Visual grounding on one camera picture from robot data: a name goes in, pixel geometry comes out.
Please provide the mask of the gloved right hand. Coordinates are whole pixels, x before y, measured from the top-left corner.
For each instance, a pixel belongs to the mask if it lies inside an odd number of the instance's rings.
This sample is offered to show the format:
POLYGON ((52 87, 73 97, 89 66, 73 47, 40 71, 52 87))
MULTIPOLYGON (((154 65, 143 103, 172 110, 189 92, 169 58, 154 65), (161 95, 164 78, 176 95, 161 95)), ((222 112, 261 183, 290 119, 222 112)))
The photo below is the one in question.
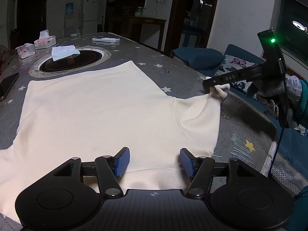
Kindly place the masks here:
POLYGON ((278 119, 280 127, 307 127, 307 80, 289 74, 278 85, 264 85, 258 80, 251 83, 246 95, 255 95, 267 114, 278 119))

